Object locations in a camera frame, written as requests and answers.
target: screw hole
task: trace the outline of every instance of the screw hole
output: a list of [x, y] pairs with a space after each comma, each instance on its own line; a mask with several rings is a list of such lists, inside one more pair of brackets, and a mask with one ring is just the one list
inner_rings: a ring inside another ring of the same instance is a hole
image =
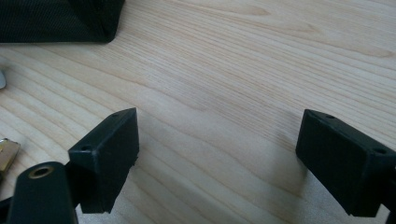
[[387, 154], [387, 151], [383, 148], [375, 148], [374, 152], [379, 153], [379, 154]]
[[90, 150], [91, 149], [91, 146], [90, 145], [86, 145], [86, 146], [83, 146], [82, 148], [81, 148], [81, 151], [88, 151], [88, 150]]
[[31, 179], [38, 179], [41, 177], [44, 177], [46, 175], [49, 175], [52, 173], [53, 167], [52, 166], [42, 166], [34, 169], [32, 172], [29, 174], [29, 178]]

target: light wooden table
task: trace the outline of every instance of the light wooden table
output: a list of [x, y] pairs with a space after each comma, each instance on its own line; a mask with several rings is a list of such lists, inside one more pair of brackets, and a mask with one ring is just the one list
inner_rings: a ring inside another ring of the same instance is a hole
[[127, 0], [107, 45], [1, 45], [1, 185], [137, 107], [141, 152], [110, 215], [80, 223], [384, 223], [298, 162], [305, 108], [396, 148], [394, 0]]

